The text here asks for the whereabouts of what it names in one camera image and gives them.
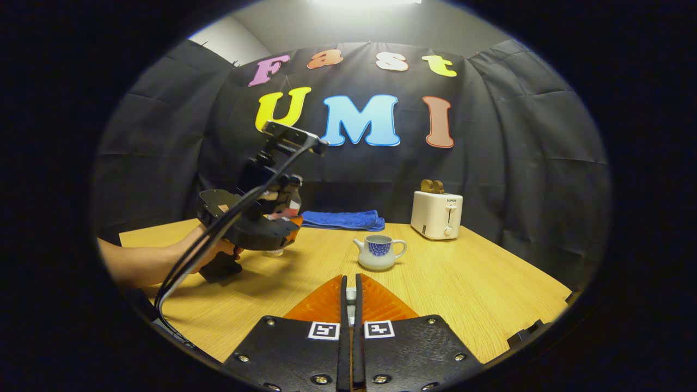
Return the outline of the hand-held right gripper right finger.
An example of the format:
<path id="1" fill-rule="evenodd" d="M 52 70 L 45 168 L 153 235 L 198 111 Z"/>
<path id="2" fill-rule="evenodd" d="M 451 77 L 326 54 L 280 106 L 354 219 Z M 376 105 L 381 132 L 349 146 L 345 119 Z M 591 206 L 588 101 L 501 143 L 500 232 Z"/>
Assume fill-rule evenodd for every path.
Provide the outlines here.
<path id="1" fill-rule="evenodd" d="M 354 384 L 366 391 L 441 391 L 483 365 L 440 315 L 421 317 L 368 275 L 356 275 Z"/>

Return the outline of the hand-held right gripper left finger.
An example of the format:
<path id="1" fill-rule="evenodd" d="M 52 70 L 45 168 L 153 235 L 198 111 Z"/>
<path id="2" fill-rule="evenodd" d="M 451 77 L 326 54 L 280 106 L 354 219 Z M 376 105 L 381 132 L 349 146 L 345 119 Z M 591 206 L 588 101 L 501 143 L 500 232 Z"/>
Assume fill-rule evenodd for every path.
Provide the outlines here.
<path id="1" fill-rule="evenodd" d="M 348 391 L 347 278 L 320 285 L 286 315 L 266 315 L 224 362 L 265 391 Z"/>

